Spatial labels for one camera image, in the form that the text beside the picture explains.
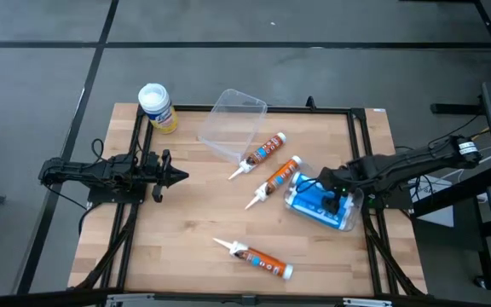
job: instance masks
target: white cap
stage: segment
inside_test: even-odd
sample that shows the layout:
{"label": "white cap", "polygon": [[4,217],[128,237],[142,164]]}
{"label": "white cap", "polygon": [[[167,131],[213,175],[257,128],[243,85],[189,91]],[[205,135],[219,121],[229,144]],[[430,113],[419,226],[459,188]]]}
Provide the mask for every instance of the white cap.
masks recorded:
{"label": "white cap", "polygon": [[256,165],[248,165],[247,164],[247,158],[246,158],[246,159],[243,159],[240,161],[239,166],[242,168],[242,171],[244,171],[245,173],[248,173],[249,171],[254,169]]}
{"label": "white cap", "polygon": [[286,142],[286,139],[287,139],[287,138],[286,138],[286,135],[285,135],[285,134],[283,134],[283,133],[281,133],[281,132],[278,132],[276,135],[277,135],[277,136],[279,136],[279,137],[280,137],[280,139],[281,139],[283,142]]}
{"label": "white cap", "polygon": [[137,99],[145,112],[155,113],[166,107],[170,96],[161,84],[146,84],[137,94]]}
{"label": "white cap", "polygon": [[303,161],[298,156],[292,156],[291,159],[297,162],[298,165],[301,165],[303,163]]}
{"label": "white cap", "polygon": [[283,270],[283,275],[281,277],[287,281],[291,278],[291,274],[293,274],[293,266],[291,264],[288,264]]}

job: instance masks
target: black clamp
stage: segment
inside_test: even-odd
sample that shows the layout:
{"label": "black clamp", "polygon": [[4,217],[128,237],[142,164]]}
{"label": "black clamp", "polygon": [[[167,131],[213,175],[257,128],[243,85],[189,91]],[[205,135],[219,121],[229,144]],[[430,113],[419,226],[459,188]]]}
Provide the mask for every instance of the black clamp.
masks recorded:
{"label": "black clamp", "polygon": [[242,295],[243,306],[255,306],[257,304],[257,295],[255,294],[244,294]]}
{"label": "black clamp", "polygon": [[315,111],[317,107],[315,106],[314,97],[308,96],[308,99],[306,100],[306,107],[310,108],[310,112]]}
{"label": "black clamp", "polygon": [[321,207],[332,215],[337,215],[340,208],[340,194],[335,197],[323,197]]}
{"label": "black clamp", "polygon": [[365,109],[363,107],[352,107],[350,111],[360,121],[367,120],[367,114],[365,113]]}

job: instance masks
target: black floor stripe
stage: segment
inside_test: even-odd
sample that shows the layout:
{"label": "black floor stripe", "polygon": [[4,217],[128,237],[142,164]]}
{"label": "black floor stripe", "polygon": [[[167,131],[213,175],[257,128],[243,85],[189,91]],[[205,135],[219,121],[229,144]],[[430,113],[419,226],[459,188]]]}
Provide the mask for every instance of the black floor stripe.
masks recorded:
{"label": "black floor stripe", "polygon": [[96,48],[100,46],[97,42],[20,42],[20,41],[5,41],[0,42],[0,48],[31,48],[31,49],[82,49]]}
{"label": "black floor stripe", "polygon": [[491,49],[491,43],[110,42],[105,48]]}
{"label": "black floor stripe", "polygon": [[[73,149],[75,148],[75,141],[77,141],[77,136],[81,123],[83,122],[84,112],[88,105],[90,98],[90,93],[94,85],[95,76],[98,73],[98,68],[100,67],[101,56],[103,55],[102,45],[107,41],[107,36],[111,30],[111,25],[113,24],[113,19],[117,11],[118,0],[112,0],[109,11],[107,12],[107,18],[103,25],[101,31],[100,40],[98,41],[99,46],[96,48],[92,62],[90,63],[90,69],[87,74],[86,80],[84,81],[83,93],[81,94],[77,109],[73,115],[73,120],[69,131],[67,133],[66,141],[64,147],[61,151],[61,157],[65,161],[69,161],[72,157]],[[58,184],[53,189],[56,192],[61,191],[61,185]],[[35,277],[35,272],[37,270],[39,259],[43,253],[44,242],[47,239],[49,233],[50,224],[52,223],[52,217],[56,209],[56,204],[58,203],[58,198],[53,196],[54,194],[48,192],[47,197],[42,207],[42,215],[40,223],[35,233],[35,239],[32,243],[32,248],[30,249],[26,264],[23,269],[23,274],[20,279],[20,283],[17,288],[17,294],[26,294],[30,292],[30,288]]]}

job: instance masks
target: wooden tabletop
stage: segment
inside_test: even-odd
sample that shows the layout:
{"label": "wooden tabletop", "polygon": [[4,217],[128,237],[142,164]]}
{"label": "wooden tabletop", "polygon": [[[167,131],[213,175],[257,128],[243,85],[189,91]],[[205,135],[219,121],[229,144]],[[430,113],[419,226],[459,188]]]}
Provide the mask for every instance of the wooden tabletop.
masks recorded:
{"label": "wooden tabletop", "polygon": [[[128,152],[137,105],[117,103],[105,141],[106,158]],[[383,109],[367,109],[367,124],[376,154],[393,154],[388,118]],[[151,188],[140,205],[125,289],[143,292],[258,293],[301,295],[373,295],[361,220],[341,232],[300,217],[284,206],[281,188],[248,211],[254,190],[293,155],[314,171],[339,167],[352,159],[346,117],[336,114],[267,113],[251,150],[278,131],[286,145],[249,174],[232,182],[236,165],[219,159],[197,140],[208,113],[178,112],[179,125],[169,135],[153,133],[151,150],[168,148],[172,164],[190,177],[163,190],[164,201],[153,201]],[[359,123],[357,137],[362,144]],[[69,285],[77,285],[107,249],[115,204],[104,204],[84,220]],[[410,221],[397,210],[384,211],[392,253],[414,282],[425,291],[424,274]],[[211,238],[238,240],[293,264],[284,281],[228,255]],[[117,279],[115,258],[111,285]],[[378,255],[383,288],[384,266]]]}

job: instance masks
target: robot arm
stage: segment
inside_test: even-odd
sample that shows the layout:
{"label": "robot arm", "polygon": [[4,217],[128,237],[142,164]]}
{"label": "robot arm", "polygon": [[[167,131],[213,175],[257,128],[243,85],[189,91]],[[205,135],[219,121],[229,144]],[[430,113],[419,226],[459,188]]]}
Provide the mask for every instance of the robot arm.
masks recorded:
{"label": "robot arm", "polygon": [[137,159],[131,154],[119,154],[110,159],[95,163],[65,162],[61,158],[53,158],[44,162],[39,172],[39,180],[43,185],[76,181],[88,188],[105,188],[113,192],[130,191],[136,185],[156,183],[153,197],[156,202],[162,201],[162,187],[180,182],[188,178],[188,174],[171,166],[170,151],[149,153],[147,160],[137,165]]}
{"label": "robot arm", "polygon": [[326,201],[326,209],[338,209],[340,191],[378,195],[393,189],[401,182],[440,170],[445,167],[474,168],[482,156],[475,143],[463,136],[447,136],[425,147],[393,155],[376,154],[352,160],[338,169],[324,167],[317,181],[337,197]]}

